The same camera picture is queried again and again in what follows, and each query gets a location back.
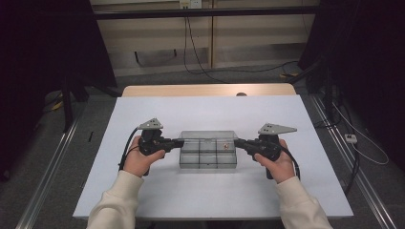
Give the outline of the black curtain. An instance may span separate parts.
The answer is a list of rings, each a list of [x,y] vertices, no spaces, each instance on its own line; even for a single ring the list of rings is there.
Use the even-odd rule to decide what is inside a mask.
[[[0,181],[27,145],[45,107],[61,91],[117,82],[90,0],[0,0]]]
[[[405,171],[405,0],[320,0],[299,66],[320,58]]]

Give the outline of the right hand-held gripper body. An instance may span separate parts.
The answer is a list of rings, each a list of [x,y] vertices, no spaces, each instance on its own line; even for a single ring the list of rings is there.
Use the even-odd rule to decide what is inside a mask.
[[[266,123],[259,129],[258,137],[254,139],[254,142],[259,147],[258,153],[272,161],[276,161],[282,151],[282,146],[279,142],[279,135],[296,131],[296,128]]]

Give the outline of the person's left hand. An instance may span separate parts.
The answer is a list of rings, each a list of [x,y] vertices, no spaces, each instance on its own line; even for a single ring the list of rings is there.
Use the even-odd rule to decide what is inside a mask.
[[[130,146],[130,151],[125,159],[123,170],[134,176],[142,177],[146,174],[154,162],[165,156],[165,151],[159,150],[150,156],[145,156],[139,150],[139,139],[140,136],[137,135],[133,140]]]

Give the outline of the black horizontal bar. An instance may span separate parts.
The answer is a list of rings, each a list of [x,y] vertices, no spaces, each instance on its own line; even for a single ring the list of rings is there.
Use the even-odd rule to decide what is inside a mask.
[[[319,6],[304,7],[272,7],[272,8],[234,8],[234,9],[199,9],[199,10],[128,10],[128,11],[97,11],[97,20],[114,19],[149,19],[149,18],[181,18],[211,16],[245,16],[245,15],[293,15],[315,14]]]

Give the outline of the white table board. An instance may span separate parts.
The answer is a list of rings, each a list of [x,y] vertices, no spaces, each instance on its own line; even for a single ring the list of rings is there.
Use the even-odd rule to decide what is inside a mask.
[[[288,126],[282,138],[298,162],[301,181],[330,218],[352,215],[347,198],[298,95],[122,97],[117,100],[84,190],[74,211],[85,219],[117,177],[129,135],[157,118],[162,134],[190,130],[233,131],[252,139],[266,123]],[[173,150],[155,162],[139,191],[138,219],[276,219],[274,181],[245,151],[230,171],[183,170]]]

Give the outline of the grey transparent compartment box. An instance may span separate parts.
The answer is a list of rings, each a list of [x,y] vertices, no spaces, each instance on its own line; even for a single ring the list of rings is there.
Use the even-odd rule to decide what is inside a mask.
[[[183,131],[180,151],[182,169],[235,169],[237,155],[234,131]]]

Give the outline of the white wall socket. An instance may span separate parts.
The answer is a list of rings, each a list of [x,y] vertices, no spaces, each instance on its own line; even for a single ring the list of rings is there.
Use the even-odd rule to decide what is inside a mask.
[[[181,9],[201,9],[203,7],[202,0],[179,0]]]

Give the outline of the person's right hand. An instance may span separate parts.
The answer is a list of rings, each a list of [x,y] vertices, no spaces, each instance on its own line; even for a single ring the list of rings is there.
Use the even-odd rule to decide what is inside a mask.
[[[260,154],[255,154],[254,158],[270,171],[273,179],[277,183],[284,182],[295,176],[293,162],[284,151],[281,152],[276,161],[271,161]]]

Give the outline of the aluminium floor rail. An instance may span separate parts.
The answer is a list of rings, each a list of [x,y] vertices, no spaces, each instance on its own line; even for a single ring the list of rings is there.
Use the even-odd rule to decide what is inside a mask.
[[[60,164],[65,156],[75,131],[78,125],[80,117],[76,117],[70,127],[62,135],[57,148],[53,153],[53,157],[45,171],[45,174],[40,179],[39,184],[35,188],[35,191],[23,212],[20,220],[18,221],[15,229],[32,229],[36,219],[40,213],[40,210],[45,202],[45,199],[50,192],[51,186],[56,176],[56,172],[60,167]]]
[[[323,105],[321,99],[316,95],[311,95],[310,99],[314,104],[318,114],[323,119],[324,123],[328,125],[327,130],[333,139],[340,155],[345,160],[345,163],[350,169],[353,168],[355,162],[355,154],[350,147],[350,144],[346,142],[340,131],[336,126],[332,126],[327,120],[326,112],[324,111],[325,106]],[[398,229],[397,225],[394,223],[394,219],[390,215],[388,208],[383,203],[382,199],[378,193],[373,188],[372,184],[369,182],[368,178],[364,172],[358,167],[358,172],[353,180],[358,189],[360,190],[362,196],[367,201],[371,211],[373,212],[374,218],[377,220],[381,229]]]

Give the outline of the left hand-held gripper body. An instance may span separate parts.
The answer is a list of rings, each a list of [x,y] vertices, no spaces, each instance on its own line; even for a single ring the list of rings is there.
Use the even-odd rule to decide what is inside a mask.
[[[139,125],[139,129],[141,130],[139,149],[144,155],[150,156],[156,151],[164,150],[163,148],[166,144],[172,143],[167,142],[167,138],[162,136],[162,128],[162,124],[156,118],[152,118]]]

